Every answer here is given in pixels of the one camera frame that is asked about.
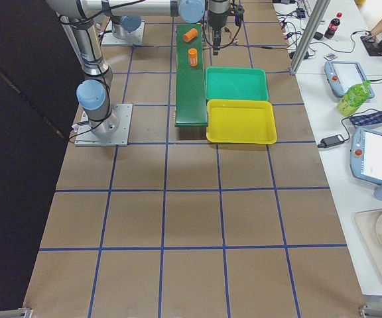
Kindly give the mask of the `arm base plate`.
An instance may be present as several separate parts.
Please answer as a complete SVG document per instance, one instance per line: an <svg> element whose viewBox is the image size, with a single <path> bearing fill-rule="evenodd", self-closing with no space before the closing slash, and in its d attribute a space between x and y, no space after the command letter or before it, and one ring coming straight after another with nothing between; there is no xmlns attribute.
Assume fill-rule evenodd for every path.
<svg viewBox="0 0 382 318"><path fill-rule="evenodd" d="M145 21L142 21L141 25L131 32L121 25L112 26L112 22L109 22L101 43L103 46L142 46L144 29Z"/></svg>
<svg viewBox="0 0 382 318"><path fill-rule="evenodd" d="M88 116L82 111L81 121L84 125L78 127L74 137L75 146L127 146L131 128L132 104L111 104L111 115L100 126L88 123Z"/></svg>

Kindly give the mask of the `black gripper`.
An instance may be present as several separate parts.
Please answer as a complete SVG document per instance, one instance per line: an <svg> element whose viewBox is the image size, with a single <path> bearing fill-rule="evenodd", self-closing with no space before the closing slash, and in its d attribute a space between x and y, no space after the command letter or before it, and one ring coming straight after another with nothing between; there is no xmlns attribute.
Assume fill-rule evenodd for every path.
<svg viewBox="0 0 382 318"><path fill-rule="evenodd" d="M213 55L218 55L221 46L222 28L226 25L227 13L214 13L209 11L209 26L212 28Z"/></svg>

